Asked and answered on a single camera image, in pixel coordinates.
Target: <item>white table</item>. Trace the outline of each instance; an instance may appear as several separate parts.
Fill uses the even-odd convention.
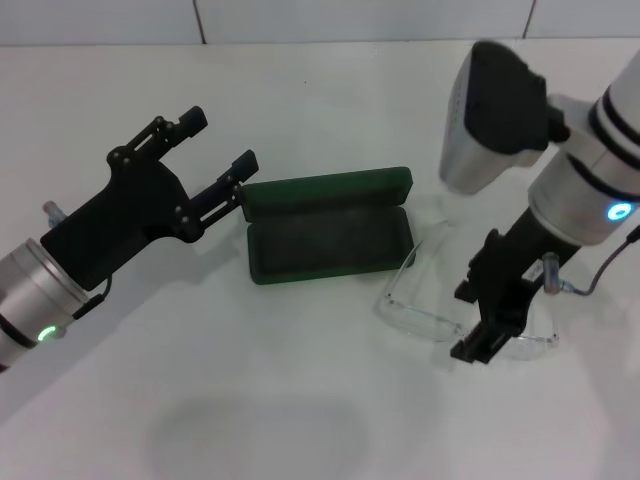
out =
[[[210,126],[165,162],[188,191],[247,148],[253,181],[407,165],[417,222],[442,192],[470,45],[0,49],[0,252],[46,231],[44,201],[72,211],[99,191],[112,148],[192,105]],[[640,40],[511,46],[550,90],[595,99]],[[541,167],[491,187],[519,186],[514,215]],[[586,284],[636,222],[565,275]],[[638,250],[592,298],[557,299],[550,355],[436,365],[436,347],[374,313],[388,273],[259,287],[244,231],[234,212],[194,246],[157,242],[98,311],[0,377],[3,480],[640,476]]]

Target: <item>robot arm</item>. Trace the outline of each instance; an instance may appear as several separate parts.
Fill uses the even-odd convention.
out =
[[[40,244],[29,239],[0,260],[0,371],[46,337],[102,303],[111,276],[154,240],[192,243],[240,203],[240,184],[258,171],[252,151],[189,198],[160,159],[207,126],[199,107],[179,123],[157,117],[131,142],[107,156],[107,186],[55,225]],[[108,281],[105,293],[85,291]]]
[[[543,257],[553,254],[557,271],[581,247],[606,240],[637,208],[638,82],[640,53],[595,104],[547,98],[544,79],[508,48],[489,42],[472,48],[452,93],[443,182],[474,194],[511,166],[531,166],[549,142],[560,150],[530,186],[529,208],[504,236],[492,231],[469,263],[455,296],[477,301],[481,320],[453,357],[491,360],[523,332],[545,277],[554,281],[543,275]]]

